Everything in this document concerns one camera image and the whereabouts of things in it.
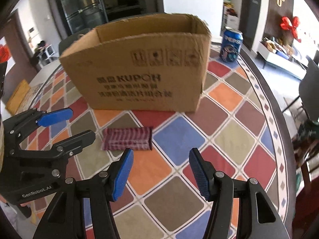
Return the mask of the person's left hand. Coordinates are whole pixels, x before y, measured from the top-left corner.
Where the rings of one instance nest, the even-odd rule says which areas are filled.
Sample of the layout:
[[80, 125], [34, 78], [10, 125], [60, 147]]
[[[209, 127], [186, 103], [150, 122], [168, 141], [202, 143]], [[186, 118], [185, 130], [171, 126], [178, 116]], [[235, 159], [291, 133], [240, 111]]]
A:
[[18, 194], [7, 194], [7, 195], [1, 195], [1, 201], [3, 203], [8, 203], [14, 206], [25, 207], [30, 205], [33, 199], [25, 199]]

